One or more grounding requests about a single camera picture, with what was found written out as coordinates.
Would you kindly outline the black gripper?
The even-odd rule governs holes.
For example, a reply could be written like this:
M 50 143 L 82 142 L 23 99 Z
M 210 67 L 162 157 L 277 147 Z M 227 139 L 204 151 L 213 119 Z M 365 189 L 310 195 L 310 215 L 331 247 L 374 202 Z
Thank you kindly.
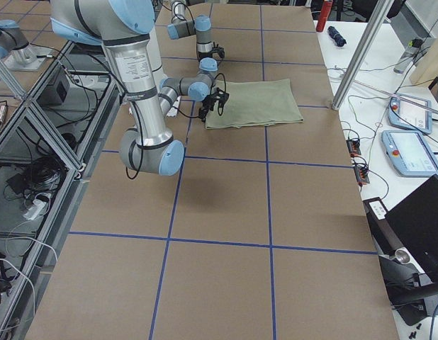
M 198 109 L 198 118 L 206 119 L 207 114 L 214 109 L 215 103 L 219 100 L 217 93 L 208 95 L 202 101 L 201 107 Z
M 205 59 L 205 58 L 214 58 L 214 50 L 209 50 L 206 52 L 202 52 L 200 50 L 196 51 L 196 55 L 197 55 L 197 60 L 200 62 L 201 60 Z

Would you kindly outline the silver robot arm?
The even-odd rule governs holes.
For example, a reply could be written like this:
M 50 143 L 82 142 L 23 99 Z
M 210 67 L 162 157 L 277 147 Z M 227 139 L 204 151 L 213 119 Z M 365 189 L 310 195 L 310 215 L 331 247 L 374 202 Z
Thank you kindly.
M 168 35 L 172 40 L 195 36 L 198 61 L 206 57 L 212 58 L 215 45 L 211 35 L 210 17 L 200 15 L 194 18 L 191 5 L 191 1 L 169 1 L 172 18 L 167 26 Z
M 147 46 L 155 26 L 151 1 L 51 1 L 53 31 L 72 42 L 102 47 L 111 74 L 130 102 L 135 126 L 120 144 L 128 169 L 172 176 L 184 160 L 183 143 L 175 140 L 165 116 L 180 96 L 207 101 L 215 86 L 218 63 L 213 59 L 210 19 L 169 25 L 171 38 L 195 35 L 200 58 L 194 77 L 156 83 Z

